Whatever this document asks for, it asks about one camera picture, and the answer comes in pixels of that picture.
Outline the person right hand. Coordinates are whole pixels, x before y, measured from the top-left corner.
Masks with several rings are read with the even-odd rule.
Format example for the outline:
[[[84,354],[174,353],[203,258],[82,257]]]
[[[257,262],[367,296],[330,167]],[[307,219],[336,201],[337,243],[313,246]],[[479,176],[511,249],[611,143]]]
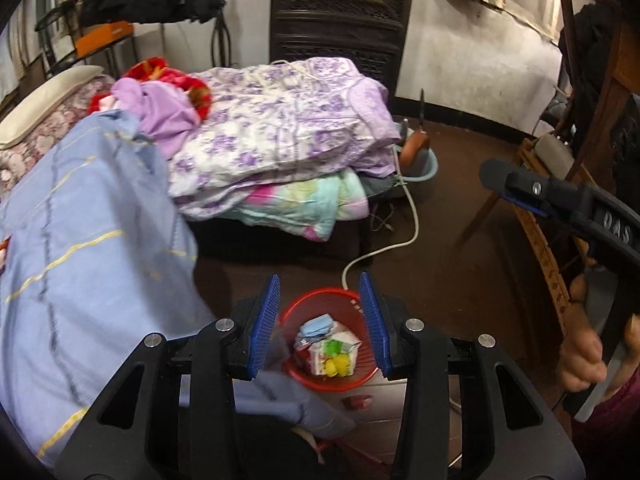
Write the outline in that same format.
[[[561,385],[569,392],[586,390],[590,385],[603,382],[606,365],[602,360],[602,342],[586,315],[584,302],[587,295],[585,275],[579,275],[570,284],[570,305],[564,313],[566,330],[560,350],[558,367]],[[628,382],[639,366],[639,317],[633,315],[625,330],[627,356],[623,360],[602,400],[608,400]]]

